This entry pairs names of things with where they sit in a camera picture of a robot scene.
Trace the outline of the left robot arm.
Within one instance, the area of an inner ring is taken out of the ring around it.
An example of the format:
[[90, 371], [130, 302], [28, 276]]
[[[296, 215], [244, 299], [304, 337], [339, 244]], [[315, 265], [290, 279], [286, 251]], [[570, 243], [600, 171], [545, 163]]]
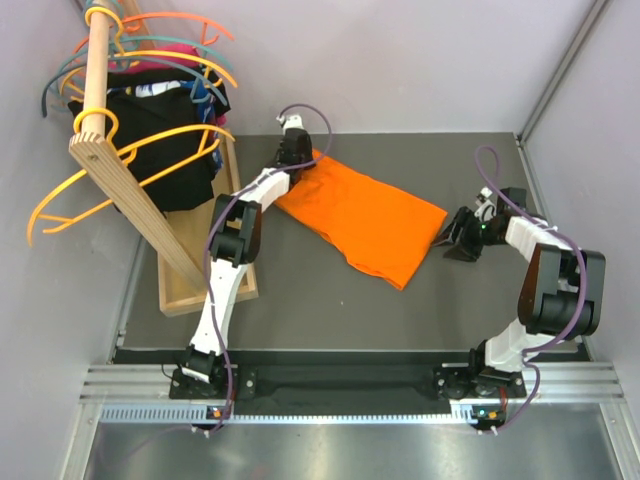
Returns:
[[291, 190], [303, 170], [314, 166], [302, 117], [282, 115], [278, 121], [283, 137], [271, 164], [242, 190], [216, 200], [206, 241], [207, 294], [195, 333], [174, 371], [174, 397], [188, 388], [203, 398], [221, 398], [233, 390], [226, 360], [229, 323], [240, 282], [259, 253], [263, 213]]

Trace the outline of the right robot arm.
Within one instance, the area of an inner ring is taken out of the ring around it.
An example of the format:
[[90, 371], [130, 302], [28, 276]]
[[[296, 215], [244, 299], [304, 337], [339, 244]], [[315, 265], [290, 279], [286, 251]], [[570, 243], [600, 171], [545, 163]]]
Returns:
[[598, 328], [606, 259], [596, 251], [574, 251], [552, 234], [548, 223], [526, 210], [522, 188], [489, 188], [476, 197], [475, 209], [460, 208], [433, 246], [445, 257], [472, 263], [486, 246], [509, 245], [528, 263], [517, 316], [500, 334], [470, 350], [464, 367], [434, 370], [439, 396], [461, 400], [507, 393], [524, 397], [522, 371], [554, 338], [573, 340]]

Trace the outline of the orange trousers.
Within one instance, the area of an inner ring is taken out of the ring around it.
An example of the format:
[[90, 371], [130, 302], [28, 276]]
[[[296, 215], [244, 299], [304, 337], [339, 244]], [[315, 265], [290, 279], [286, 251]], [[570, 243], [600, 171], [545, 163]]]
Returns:
[[317, 164], [276, 205], [335, 247], [354, 269], [406, 288], [447, 212], [313, 152]]

